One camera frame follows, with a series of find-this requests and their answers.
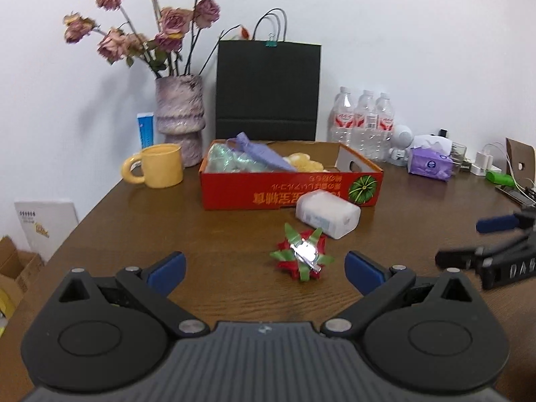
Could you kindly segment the white and yellow plush toy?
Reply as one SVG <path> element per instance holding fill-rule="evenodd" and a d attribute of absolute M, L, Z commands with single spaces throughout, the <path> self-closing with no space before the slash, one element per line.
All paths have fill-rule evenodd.
<path fill-rule="evenodd" d="M 299 173 L 322 173 L 324 171 L 324 166 L 321 162 L 312 160 L 310 155 L 304 152 L 296 152 L 283 159 Z"/>

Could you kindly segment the iridescent plastic wrap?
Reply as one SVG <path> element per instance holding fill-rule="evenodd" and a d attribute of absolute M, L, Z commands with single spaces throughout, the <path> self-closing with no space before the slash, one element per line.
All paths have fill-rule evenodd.
<path fill-rule="evenodd" d="M 265 173 L 271 169 L 249 154 L 217 142 L 207 153 L 206 173 Z"/>

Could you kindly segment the purple cloth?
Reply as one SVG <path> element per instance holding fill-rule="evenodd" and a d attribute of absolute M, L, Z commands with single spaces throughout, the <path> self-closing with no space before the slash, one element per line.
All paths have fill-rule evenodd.
<path fill-rule="evenodd" d="M 241 132 L 235 138 L 226 141 L 228 147 L 245 153 L 249 158 L 273 171 L 296 173 L 297 169 L 288 163 L 281 155 L 272 150 L 266 143 L 252 142 Z"/>

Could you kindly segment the white charger plug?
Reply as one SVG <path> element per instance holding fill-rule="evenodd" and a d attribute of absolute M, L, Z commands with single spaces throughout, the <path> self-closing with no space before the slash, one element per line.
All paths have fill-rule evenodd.
<path fill-rule="evenodd" d="M 503 170 L 493 165 L 493 157 L 487 152 L 477 151 L 471 163 L 470 173 L 476 176 L 485 176 L 487 172 L 502 173 Z"/>

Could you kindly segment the white tissue pack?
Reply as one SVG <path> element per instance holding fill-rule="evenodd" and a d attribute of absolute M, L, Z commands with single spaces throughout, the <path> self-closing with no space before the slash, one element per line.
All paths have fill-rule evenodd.
<path fill-rule="evenodd" d="M 298 199 L 296 218 L 339 240 L 357 228 L 361 208 L 332 193 L 317 190 L 305 193 Z"/>

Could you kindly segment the red green gift bow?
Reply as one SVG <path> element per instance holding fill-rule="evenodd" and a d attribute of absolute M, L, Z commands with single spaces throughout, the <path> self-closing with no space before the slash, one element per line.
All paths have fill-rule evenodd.
<path fill-rule="evenodd" d="M 298 232 L 289 223 L 284 224 L 285 240 L 277 250 L 270 253 L 277 261 L 277 268 L 288 273 L 293 279 L 307 282 L 319 279 L 323 269 L 334 263 L 334 257 L 325 253 L 323 230 L 308 229 Z"/>

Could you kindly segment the cardboard box on floor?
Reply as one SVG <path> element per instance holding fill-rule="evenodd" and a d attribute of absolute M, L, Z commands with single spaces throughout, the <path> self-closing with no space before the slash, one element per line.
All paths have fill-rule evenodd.
<path fill-rule="evenodd" d="M 34 252 L 20 251 L 10 237 L 0 242 L 1 315 L 10 320 L 44 263 Z"/>

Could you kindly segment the small white robot figure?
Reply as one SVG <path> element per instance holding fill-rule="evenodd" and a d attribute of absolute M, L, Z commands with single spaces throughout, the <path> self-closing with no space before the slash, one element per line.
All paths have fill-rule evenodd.
<path fill-rule="evenodd" d="M 408 160 L 408 149 L 413 139 L 413 132 L 408 126 L 396 124 L 393 127 L 388 163 L 396 166 L 405 166 Z"/>

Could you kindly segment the orange cardboard box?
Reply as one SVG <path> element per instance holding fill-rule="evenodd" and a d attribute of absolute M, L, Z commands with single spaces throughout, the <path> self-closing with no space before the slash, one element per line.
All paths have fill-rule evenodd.
<path fill-rule="evenodd" d="M 293 207 L 307 192 L 323 190 L 360 207 L 376 204 L 383 170 L 357 151 L 335 142 L 271 142 L 279 155 L 305 153 L 323 164 L 321 173 L 213 173 L 204 159 L 199 170 L 207 210 L 257 210 Z"/>

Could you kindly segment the right clear water bottle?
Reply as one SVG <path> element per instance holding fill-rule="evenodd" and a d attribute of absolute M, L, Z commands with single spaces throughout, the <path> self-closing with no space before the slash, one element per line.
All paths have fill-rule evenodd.
<path fill-rule="evenodd" d="M 390 139 L 393 133 L 395 111 L 391 97 L 382 92 L 375 103 L 377 118 L 377 130 L 382 134 L 380 145 L 380 159 L 384 161 L 387 158 L 390 148 Z"/>

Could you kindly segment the clear water bottle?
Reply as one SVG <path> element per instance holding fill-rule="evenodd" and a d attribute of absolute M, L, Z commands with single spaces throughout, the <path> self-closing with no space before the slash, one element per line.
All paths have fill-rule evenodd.
<path fill-rule="evenodd" d="M 349 88 L 341 86 L 334 99 L 330 115 L 329 136 L 331 142 L 350 146 L 355 127 L 354 114 L 356 104 Z"/>
<path fill-rule="evenodd" d="M 377 119 L 378 115 L 375 111 L 374 93 L 364 90 L 358 99 L 354 111 L 354 141 L 358 152 L 370 160 L 376 157 Z"/>
<path fill-rule="evenodd" d="M 380 159 L 384 161 L 387 158 L 390 148 L 390 139 L 393 133 L 395 111 L 391 97 L 382 92 L 375 103 L 377 118 L 377 130 L 382 134 L 380 145 Z"/>

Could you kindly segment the middle clear water bottle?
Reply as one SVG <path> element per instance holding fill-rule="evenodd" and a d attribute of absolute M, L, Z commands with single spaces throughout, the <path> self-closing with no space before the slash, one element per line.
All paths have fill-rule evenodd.
<path fill-rule="evenodd" d="M 376 157 L 377 119 L 378 115 L 375 111 L 374 93 L 364 90 L 358 99 L 354 111 L 354 141 L 358 152 L 370 160 Z"/>

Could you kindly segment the blue and white box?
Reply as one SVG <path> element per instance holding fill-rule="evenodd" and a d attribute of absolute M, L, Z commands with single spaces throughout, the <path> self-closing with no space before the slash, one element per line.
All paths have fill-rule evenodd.
<path fill-rule="evenodd" d="M 137 114 L 141 148 L 154 145 L 153 113 Z"/>

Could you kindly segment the left clear water bottle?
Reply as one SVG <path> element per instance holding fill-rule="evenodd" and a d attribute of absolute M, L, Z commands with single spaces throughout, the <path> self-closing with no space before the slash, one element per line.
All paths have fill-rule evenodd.
<path fill-rule="evenodd" d="M 331 142 L 350 146 L 355 127 L 354 114 L 356 104 L 349 88 L 341 86 L 334 99 L 330 115 L 329 136 Z"/>

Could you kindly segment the purple ceramic vase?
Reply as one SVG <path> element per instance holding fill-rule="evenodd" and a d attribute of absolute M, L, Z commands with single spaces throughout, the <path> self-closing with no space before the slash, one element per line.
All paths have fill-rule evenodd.
<path fill-rule="evenodd" d="M 181 147 L 184 167 L 201 162 L 205 127 L 202 78 L 180 75 L 156 79 L 155 97 L 157 131 L 166 143 Z"/>

